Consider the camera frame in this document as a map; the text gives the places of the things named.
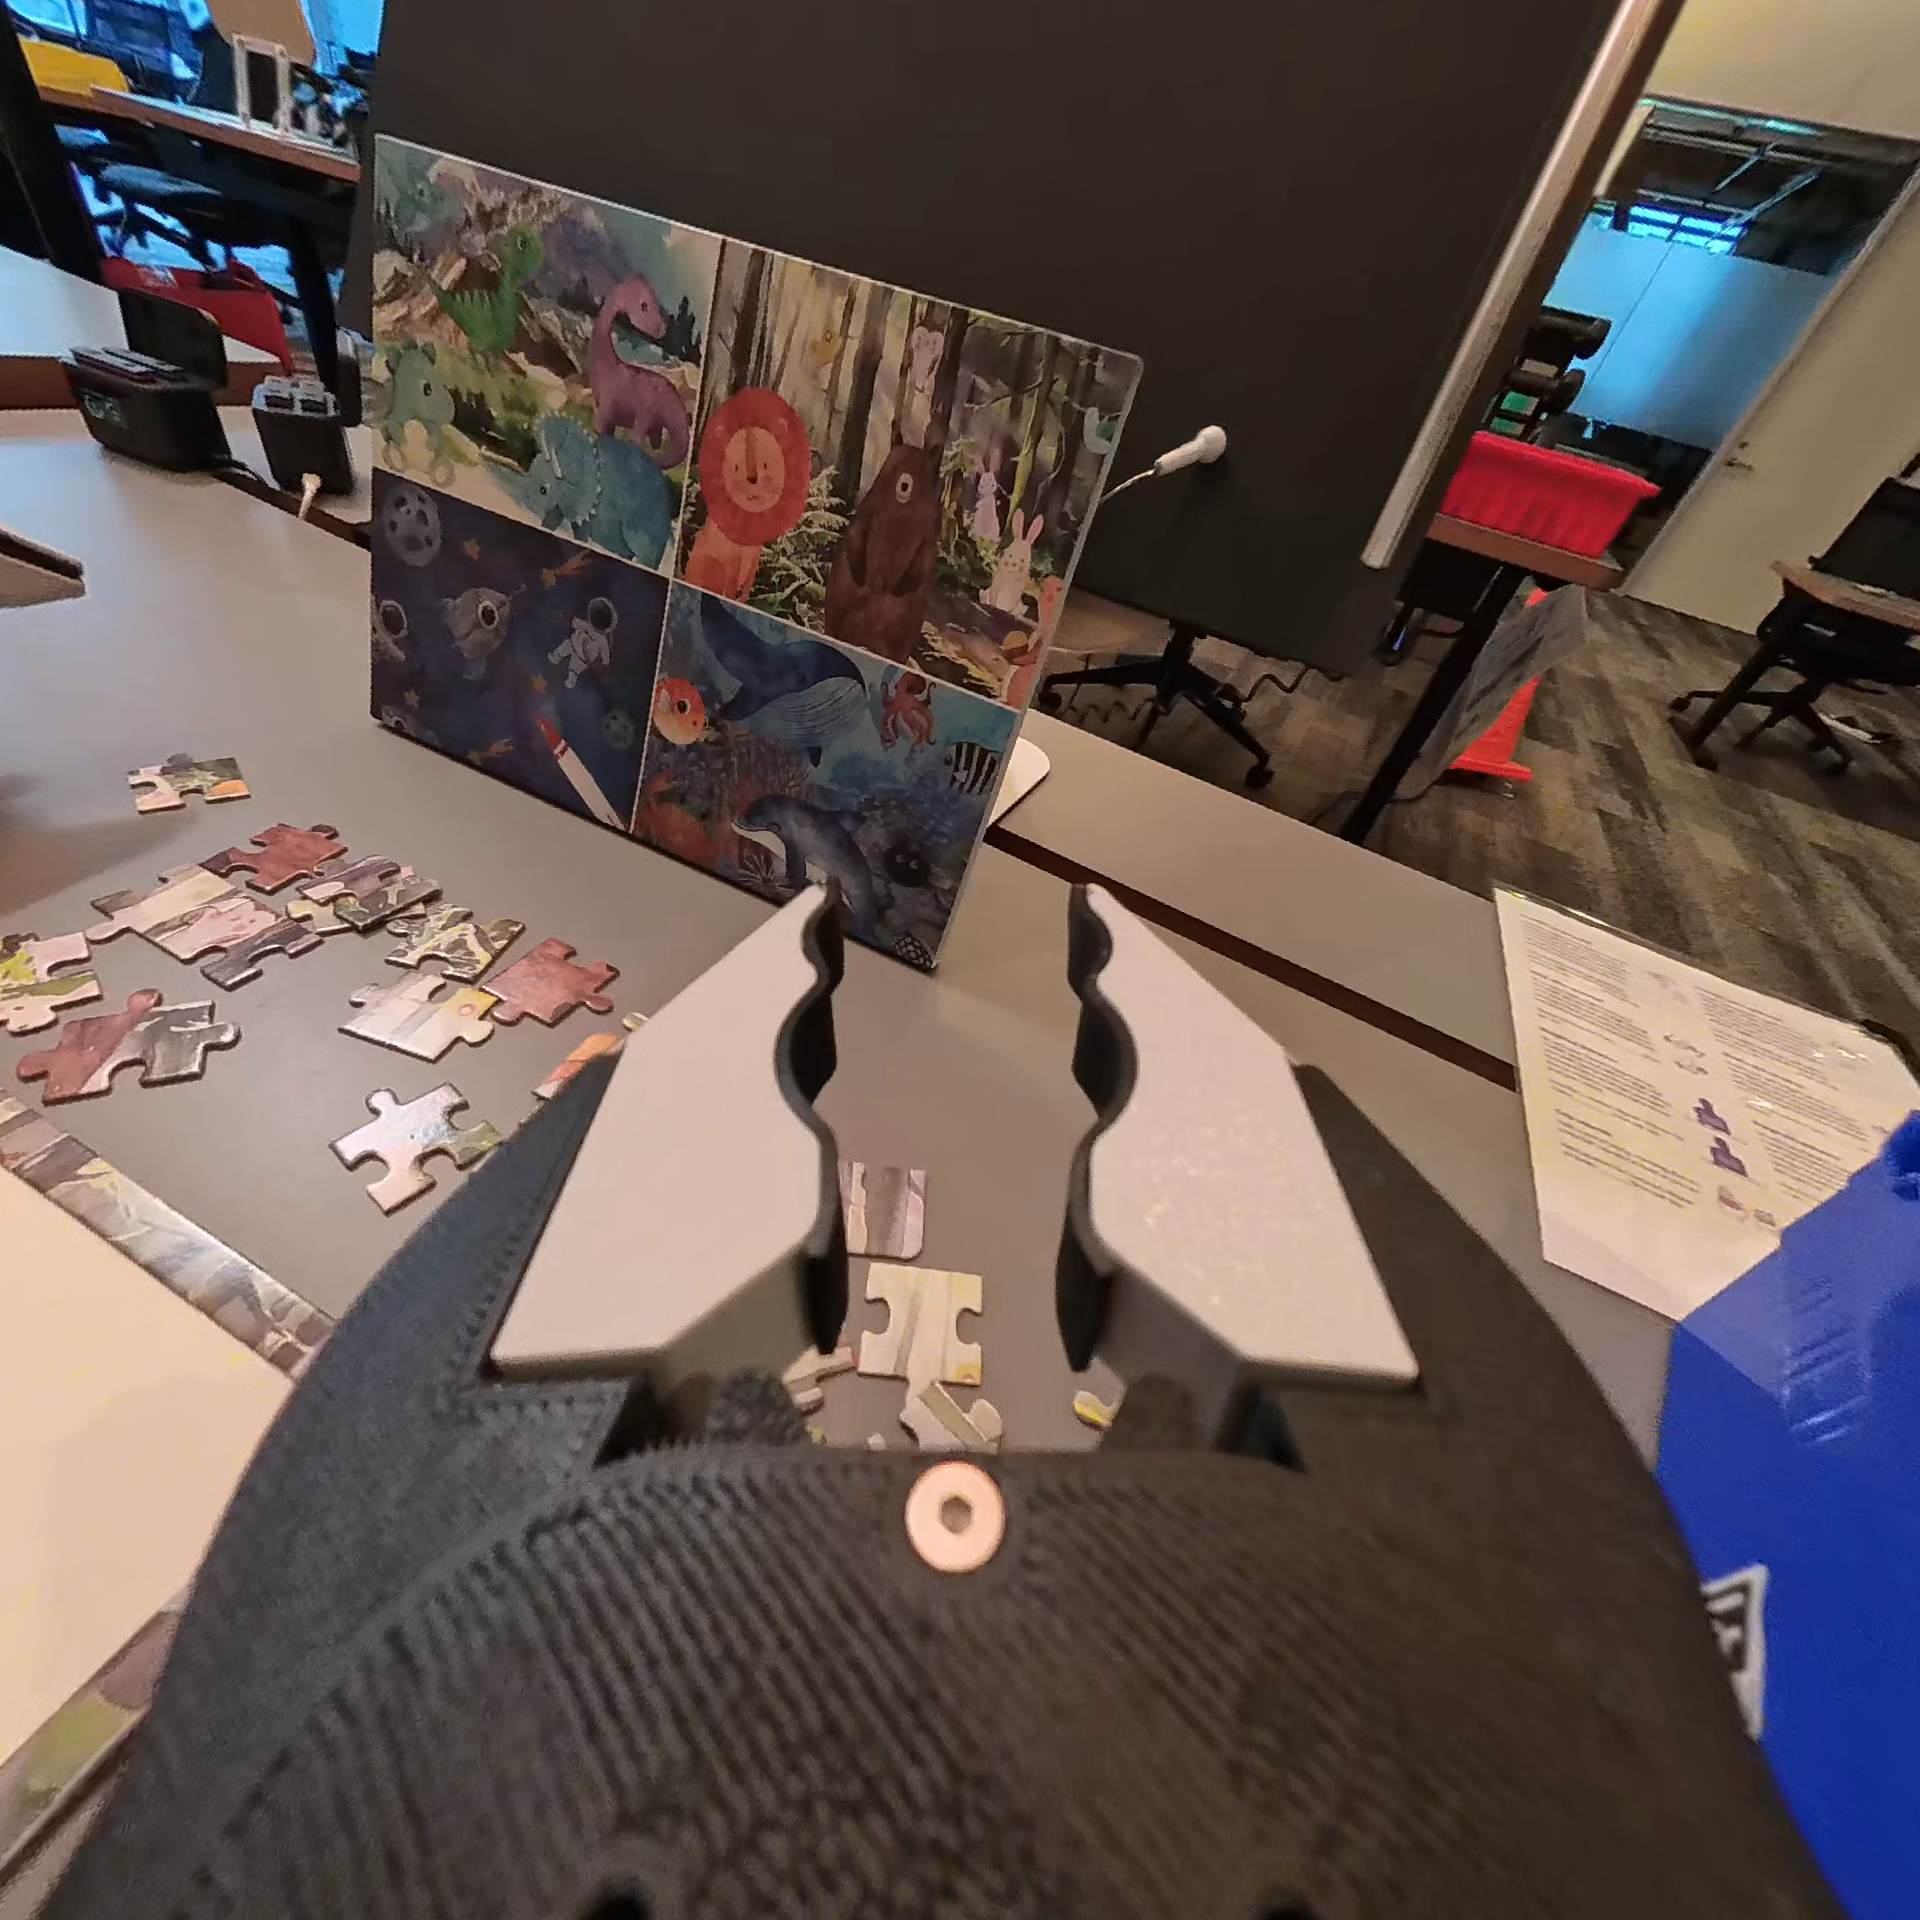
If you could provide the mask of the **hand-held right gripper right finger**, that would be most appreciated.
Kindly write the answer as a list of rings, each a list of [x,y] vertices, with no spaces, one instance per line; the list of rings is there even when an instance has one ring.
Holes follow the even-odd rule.
[[[1069,896],[1058,1335],[1073,1373],[1164,1381],[1226,1441],[1283,1388],[1404,1395],[1419,1364],[1283,1044],[1118,896]]]

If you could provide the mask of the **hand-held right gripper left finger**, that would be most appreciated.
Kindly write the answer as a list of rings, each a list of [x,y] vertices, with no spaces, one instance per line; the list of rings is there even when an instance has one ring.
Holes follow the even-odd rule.
[[[837,886],[802,888],[624,1044],[493,1335],[516,1381],[670,1401],[833,1351],[849,1309]]]

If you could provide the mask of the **pile of puzzle pieces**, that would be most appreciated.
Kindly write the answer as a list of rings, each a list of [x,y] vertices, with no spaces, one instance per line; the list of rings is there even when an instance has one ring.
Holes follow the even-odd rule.
[[[846,1346],[824,1362],[813,1359],[811,1368],[824,1375],[859,1382],[849,1390],[793,1386],[802,1421],[818,1439],[904,1448],[924,1432],[930,1447],[956,1448],[983,1445],[998,1415],[1007,1417],[1009,1441],[1025,1448],[1093,1445],[1095,1432],[1069,1410],[1069,1375],[1053,1335],[1051,1273],[1027,1260],[1040,1251],[1040,1216],[1021,1214],[1025,1201],[1040,1194],[1040,1108],[1009,1108],[1023,1132],[996,1141],[994,1161],[985,1159],[985,1128],[965,1128],[965,1119],[985,1119],[987,1095],[1007,1088],[1005,1071],[1043,1062],[1042,1046],[1065,1037],[1064,947],[1043,943],[1060,923],[1042,914],[1040,894],[1023,881],[989,907],[1007,907],[1009,919],[987,934],[1005,932],[1014,943],[965,952],[952,991],[912,982],[893,994],[871,974],[844,987],[835,1022],[844,1040],[857,1042],[857,1053],[833,1108],[844,1145],[860,1148],[844,1155],[844,1185],[868,1181],[871,1194],[866,1218],[851,1214],[849,1247],[868,1247],[877,1263],[903,1278],[906,1229],[886,1227],[881,1210],[917,1214],[924,1188],[934,1185],[923,1232],[932,1236],[935,1252],[968,1258],[950,1282],[950,1348],[972,1344],[981,1357],[965,1366],[963,1381],[926,1390],[930,1401],[948,1403],[943,1417],[924,1408],[919,1390],[903,1377],[859,1370]],[[346,1245],[346,1227],[364,1207],[348,1201],[342,1179],[324,1185],[319,1174],[322,1121],[330,1123],[328,1152],[342,1168],[381,1165],[383,1176],[364,1187],[377,1212],[388,1218],[416,1209],[427,1220],[436,1188],[432,1159],[472,1168],[555,1101],[571,1077],[615,1055],[643,1026],[641,1015],[630,1015],[621,1027],[584,1031],[562,1062],[535,1075],[525,1044],[511,1037],[525,1031],[553,1046],[553,1035],[533,1016],[502,1024],[498,1015],[507,1007],[493,980],[474,985],[427,969],[388,972],[341,996],[320,1022],[280,1018],[269,1026],[262,1009],[244,1016],[233,994],[167,998],[145,987],[110,1005],[97,978],[81,967],[86,941],[64,936],[61,947],[68,950],[66,967],[35,987],[24,978],[28,949],[18,945],[7,960],[17,972],[17,994],[4,998],[4,1037],[17,1037],[18,1018],[35,1042],[28,1055],[35,1073],[18,1077],[7,1064],[4,1099],[51,1119],[44,1106],[97,1102],[115,1084],[148,1091],[196,1086],[209,1062],[233,1057],[253,1031],[245,1064],[260,1069],[260,1091],[225,1069],[222,1102],[205,1113],[180,1113],[180,1141],[225,1203],[275,1199],[291,1225],[293,1203],[308,1207],[308,1220],[326,1236],[306,1242],[304,1260],[317,1265],[322,1256],[342,1258],[348,1295],[370,1278],[374,1256],[355,1256]],[[469,1062],[472,1051],[500,1035],[511,1042],[498,1066],[514,1084],[472,1099],[445,1075],[445,1064]],[[136,1181],[125,1161],[97,1155]],[[214,1236],[202,1216],[183,1212],[154,1185],[139,1185]],[[229,1238],[214,1238],[251,1260]],[[299,1284],[286,1260],[278,1269],[253,1263],[330,1315],[313,1291],[315,1276]]]

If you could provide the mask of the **animal picture puzzle box lid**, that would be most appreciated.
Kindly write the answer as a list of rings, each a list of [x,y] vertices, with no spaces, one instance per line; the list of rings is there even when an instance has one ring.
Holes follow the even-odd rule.
[[[924,974],[1142,363],[374,141],[374,722]]]

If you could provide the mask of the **white printed instruction sheet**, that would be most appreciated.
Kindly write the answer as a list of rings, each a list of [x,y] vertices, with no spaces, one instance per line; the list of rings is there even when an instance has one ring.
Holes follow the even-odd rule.
[[[1867,1029],[1494,892],[1541,1254],[1679,1324],[1917,1112]]]

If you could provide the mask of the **orange traffic cone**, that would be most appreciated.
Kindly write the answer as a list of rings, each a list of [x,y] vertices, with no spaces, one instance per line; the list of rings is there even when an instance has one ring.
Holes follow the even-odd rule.
[[[1525,786],[1534,780],[1523,756],[1525,733],[1541,680],[1516,685],[1468,685],[1450,716],[1442,780],[1492,780]]]

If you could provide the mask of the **black office chair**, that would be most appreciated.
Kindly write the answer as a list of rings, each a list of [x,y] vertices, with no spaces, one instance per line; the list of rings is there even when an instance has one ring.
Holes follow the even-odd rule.
[[[1523,337],[1519,354],[1501,376],[1483,431],[1510,440],[1538,442],[1547,422],[1572,411],[1593,361],[1607,345],[1613,321],[1543,306]]]
[[[1728,685],[1669,703],[1668,716],[1693,766],[1715,771],[1715,735],[1739,711],[1761,714],[1739,747],[1799,727],[1832,775],[1852,766],[1849,744],[1818,709],[1836,685],[1918,685],[1917,471],[1880,482],[1860,513],[1809,564],[1774,564],[1781,599]]]
[[[1248,727],[1247,694],[1194,659],[1201,641],[1197,630],[1175,625],[1150,654],[1120,652],[1115,659],[1053,667],[1043,672],[1034,707],[1075,727],[1095,716],[1097,727],[1122,729],[1135,753],[1144,753],[1166,722],[1190,713],[1236,746],[1247,758],[1243,786],[1265,795],[1278,775],[1272,753]]]

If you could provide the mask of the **white puzzle board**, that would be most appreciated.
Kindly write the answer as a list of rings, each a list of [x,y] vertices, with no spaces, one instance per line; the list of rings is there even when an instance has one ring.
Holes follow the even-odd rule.
[[[148,1714],[256,1445],[331,1317],[2,1102],[2,1853]]]

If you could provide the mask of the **blue plastic bin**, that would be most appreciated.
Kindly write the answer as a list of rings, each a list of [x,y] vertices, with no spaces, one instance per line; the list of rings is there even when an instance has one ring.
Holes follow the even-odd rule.
[[[1918,1119],[1673,1333],[1655,1476],[1849,1917],[1918,1915]]]

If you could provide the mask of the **leaning white paper sign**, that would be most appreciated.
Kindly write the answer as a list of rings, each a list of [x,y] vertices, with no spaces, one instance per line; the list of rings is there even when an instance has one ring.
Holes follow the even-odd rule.
[[[1457,689],[1441,722],[1433,729],[1428,746],[1408,777],[1406,793],[1420,797],[1433,784],[1439,784],[1439,775],[1448,758],[1450,716],[1468,685],[1516,685],[1534,676],[1543,680],[1552,669],[1589,643],[1589,628],[1591,594],[1576,584],[1550,592],[1534,590],[1523,606],[1503,612],[1463,685]]]

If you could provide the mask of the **wooden desk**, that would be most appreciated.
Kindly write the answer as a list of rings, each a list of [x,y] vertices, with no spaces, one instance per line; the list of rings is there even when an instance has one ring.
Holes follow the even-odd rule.
[[[1433,735],[1442,729],[1497,621],[1527,581],[1547,588],[1574,584],[1598,592],[1618,588],[1622,581],[1622,570],[1611,557],[1582,557],[1448,515],[1431,519],[1428,539],[1422,544],[1474,564],[1479,583],[1468,594],[1446,654],[1431,669],[1428,685],[1419,694],[1406,724],[1336,830],[1338,837],[1351,846],[1366,846],[1389,802],[1399,799],[1402,782],[1428,749]]]

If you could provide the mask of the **red plastic bin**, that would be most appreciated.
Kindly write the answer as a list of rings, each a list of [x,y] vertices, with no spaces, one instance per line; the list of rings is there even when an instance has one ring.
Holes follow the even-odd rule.
[[[1479,431],[1439,511],[1485,531],[1602,559],[1657,495],[1655,482],[1620,465]]]

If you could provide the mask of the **small black battery charger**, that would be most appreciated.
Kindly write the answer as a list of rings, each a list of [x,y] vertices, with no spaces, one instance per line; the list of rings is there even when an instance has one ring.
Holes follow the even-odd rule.
[[[355,489],[348,429],[311,376],[273,374],[253,390],[253,431],[277,489],[346,498]]]

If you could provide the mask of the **grey door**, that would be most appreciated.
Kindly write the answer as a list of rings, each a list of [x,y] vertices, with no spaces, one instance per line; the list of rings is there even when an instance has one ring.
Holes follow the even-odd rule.
[[[1918,445],[1918,198],[1907,195],[1624,583],[1750,632]]]

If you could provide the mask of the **large black battery charger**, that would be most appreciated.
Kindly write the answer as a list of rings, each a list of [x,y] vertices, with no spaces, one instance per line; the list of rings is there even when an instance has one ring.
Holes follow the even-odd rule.
[[[194,374],[128,348],[79,348],[61,370],[108,453],[147,467],[203,473],[229,464],[218,394]]]

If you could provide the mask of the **red bag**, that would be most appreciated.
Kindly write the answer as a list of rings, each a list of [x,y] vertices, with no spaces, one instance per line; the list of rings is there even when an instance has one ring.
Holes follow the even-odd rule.
[[[293,345],[280,301],[247,264],[233,262],[223,270],[152,268],[106,257],[103,277],[115,293],[136,293],[148,306],[165,301],[202,314],[225,339],[266,356],[280,374],[293,374]]]

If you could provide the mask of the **black partition panel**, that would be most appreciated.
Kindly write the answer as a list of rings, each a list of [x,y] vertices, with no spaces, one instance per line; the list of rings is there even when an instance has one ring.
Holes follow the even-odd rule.
[[[374,134],[1142,361],[1095,595],[1329,676],[1609,2],[396,2]]]

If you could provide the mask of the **silver metal post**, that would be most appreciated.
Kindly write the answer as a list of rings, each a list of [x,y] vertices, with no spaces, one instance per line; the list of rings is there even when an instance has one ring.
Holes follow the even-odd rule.
[[[1367,573],[1384,575],[1404,564],[1417,542],[1426,539],[1431,517],[1468,447],[1507,356],[1545,293],[1552,259],[1593,204],[1602,165],[1627,131],[1627,120],[1682,10],[1680,2],[1609,6],[1594,61],[1560,118],[1545,163],[1519,207],[1428,414],[1358,553],[1358,564]]]

